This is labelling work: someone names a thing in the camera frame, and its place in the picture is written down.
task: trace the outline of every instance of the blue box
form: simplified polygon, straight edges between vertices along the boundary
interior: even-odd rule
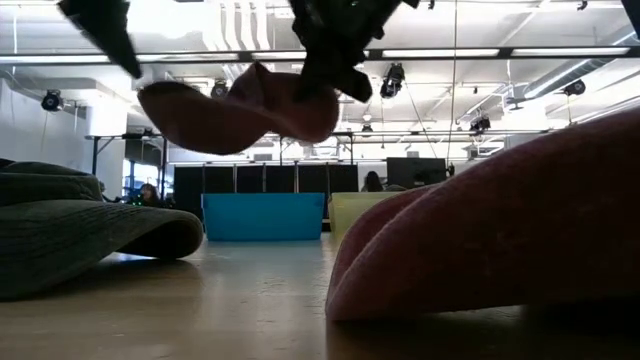
[[[325,194],[203,194],[209,241],[317,240]]]

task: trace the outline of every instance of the gray hat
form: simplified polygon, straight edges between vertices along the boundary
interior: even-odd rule
[[[0,168],[0,300],[50,288],[113,252],[177,259],[202,239],[190,213],[103,202],[92,175],[33,162]]]

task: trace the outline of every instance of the wooden table surface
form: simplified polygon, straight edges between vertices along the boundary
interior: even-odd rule
[[[633,299],[327,324],[336,247],[205,244],[168,263],[115,255],[0,304],[0,359],[640,359]]]

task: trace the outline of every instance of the yellow bin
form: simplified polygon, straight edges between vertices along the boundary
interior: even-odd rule
[[[342,239],[351,225],[360,215],[380,201],[397,195],[397,192],[362,192],[362,193],[334,193],[329,202],[329,220],[331,233],[335,238]]]

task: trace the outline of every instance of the red floppy hat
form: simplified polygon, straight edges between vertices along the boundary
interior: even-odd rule
[[[270,72],[254,63],[223,99],[177,82],[161,81],[138,93],[142,108],[166,138],[189,150],[227,155],[253,145],[267,132],[318,143],[338,121],[338,97],[325,87],[294,102],[300,75]]]

